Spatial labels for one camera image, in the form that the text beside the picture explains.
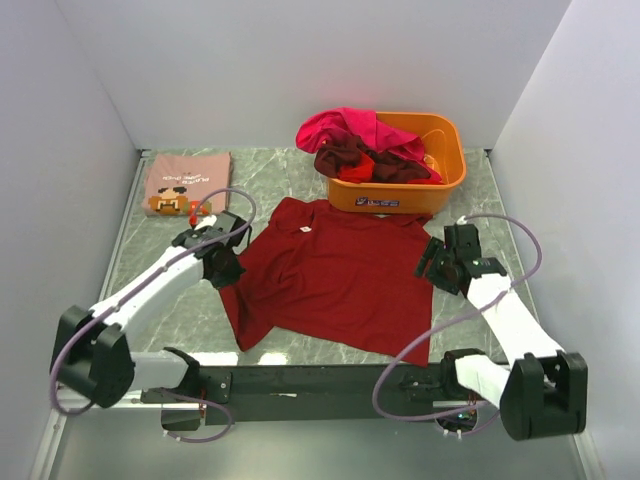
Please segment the dark red t-shirt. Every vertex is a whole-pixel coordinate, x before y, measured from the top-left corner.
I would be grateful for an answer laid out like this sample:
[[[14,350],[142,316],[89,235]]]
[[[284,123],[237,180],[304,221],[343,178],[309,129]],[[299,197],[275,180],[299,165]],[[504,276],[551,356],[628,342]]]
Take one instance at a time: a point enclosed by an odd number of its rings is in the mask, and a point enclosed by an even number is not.
[[[278,327],[398,355],[432,324],[433,287],[414,274],[428,220],[283,199],[240,254],[239,281],[220,292],[238,347]]]

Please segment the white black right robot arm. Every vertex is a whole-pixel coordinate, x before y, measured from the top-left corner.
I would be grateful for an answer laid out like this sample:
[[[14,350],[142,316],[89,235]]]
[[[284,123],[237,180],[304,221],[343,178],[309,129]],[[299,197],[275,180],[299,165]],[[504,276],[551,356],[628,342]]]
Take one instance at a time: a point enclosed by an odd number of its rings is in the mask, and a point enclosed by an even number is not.
[[[517,281],[495,257],[484,255],[472,217],[431,238],[415,269],[434,287],[461,294],[480,313],[507,362],[497,364],[478,349],[445,353],[439,387],[460,399],[475,393],[500,411],[514,440],[584,431],[588,366],[549,336],[516,291]]]

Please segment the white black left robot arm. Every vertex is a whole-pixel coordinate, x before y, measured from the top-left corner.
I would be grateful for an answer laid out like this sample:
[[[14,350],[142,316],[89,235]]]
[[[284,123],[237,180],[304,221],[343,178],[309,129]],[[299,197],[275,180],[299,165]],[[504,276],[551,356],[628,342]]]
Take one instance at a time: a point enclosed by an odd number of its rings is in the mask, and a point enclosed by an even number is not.
[[[147,324],[188,288],[202,281],[222,289],[244,273],[235,247],[248,242],[249,222],[223,212],[179,233],[162,255],[119,292],[88,309],[72,306],[60,317],[50,366],[50,400],[58,385],[109,408],[135,390],[166,390],[176,401],[198,400],[205,387],[200,364],[173,347],[134,352]]]

